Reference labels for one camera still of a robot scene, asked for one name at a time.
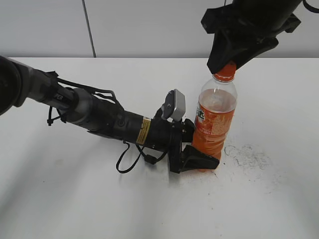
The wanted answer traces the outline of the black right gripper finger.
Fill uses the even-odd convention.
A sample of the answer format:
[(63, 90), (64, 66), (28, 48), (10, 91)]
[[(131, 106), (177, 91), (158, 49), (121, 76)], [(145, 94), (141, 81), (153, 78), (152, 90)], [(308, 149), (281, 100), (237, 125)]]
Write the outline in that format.
[(214, 30), (212, 49), (207, 61), (207, 67), (211, 74), (222, 70), (229, 62), (238, 64), (236, 58), (239, 54), (239, 31), (230, 28)]
[(262, 42), (252, 44), (252, 46), (249, 46), (246, 50), (234, 57), (236, 69), (240, 69), (250, 60), (261, 55), (262, 53), (274, 49), (278, 44), (279, 41), (275, 37), (265, 38)]

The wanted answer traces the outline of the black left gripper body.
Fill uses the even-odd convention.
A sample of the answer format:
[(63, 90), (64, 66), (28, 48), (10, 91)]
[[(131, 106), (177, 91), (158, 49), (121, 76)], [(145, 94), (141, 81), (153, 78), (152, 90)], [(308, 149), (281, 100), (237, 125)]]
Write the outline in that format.
[(168, 156), (168, 167), (171, 172), (181, 172), (181, 143), (183, 136), (183, 122), (166, 121), (163, 119), (147, 120), (147, 148), (160, 151), (162, 156), (156, 158), (147, 155), (147, 163), (152, 165)]

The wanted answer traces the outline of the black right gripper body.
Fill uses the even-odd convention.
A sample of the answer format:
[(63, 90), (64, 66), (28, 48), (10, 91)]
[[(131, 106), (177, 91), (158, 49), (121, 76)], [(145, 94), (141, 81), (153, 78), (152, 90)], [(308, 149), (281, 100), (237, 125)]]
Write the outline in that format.
[(201, 24), (221, 47), (276, 47), (277, 35), (300, 24), (293, 15), (300, 0), (234, 0), (206, 10)]

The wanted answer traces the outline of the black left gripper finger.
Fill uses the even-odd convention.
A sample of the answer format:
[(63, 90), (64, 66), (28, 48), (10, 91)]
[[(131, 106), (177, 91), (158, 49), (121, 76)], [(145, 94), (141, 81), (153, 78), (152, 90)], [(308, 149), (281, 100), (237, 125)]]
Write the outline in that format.
[(216, 169), (219, 160), (215, 157), (200, 152), (191, 145), (187, 145), (181, 152), (180, 172), (197, 169)]
[(183, 142), (192, 143), (195, 125), (190, 119), (185, 119), (183, 122)]

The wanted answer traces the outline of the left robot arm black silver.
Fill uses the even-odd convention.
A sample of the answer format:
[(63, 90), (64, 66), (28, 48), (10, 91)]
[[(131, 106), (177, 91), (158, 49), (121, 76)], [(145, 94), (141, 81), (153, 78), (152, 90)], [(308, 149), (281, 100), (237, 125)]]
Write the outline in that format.
[(145, 148), (168, 157), (169, 170), (180, 173), (215, 169), (219, 160), (192, 145), (195, 126), (184, 119), (185, 97), (171, 90), (150, 119), (124, 110), (111, 90), (102, 90), (60, 79), (54, 71), (44, 72), (6, 57), (0, 59), (0, 111), (20, 107), (27, 99), (48, 105), (57, 118), (101, 137), (134, 144), (145, 162), (156, 164), (160, 157), (144, 153)]

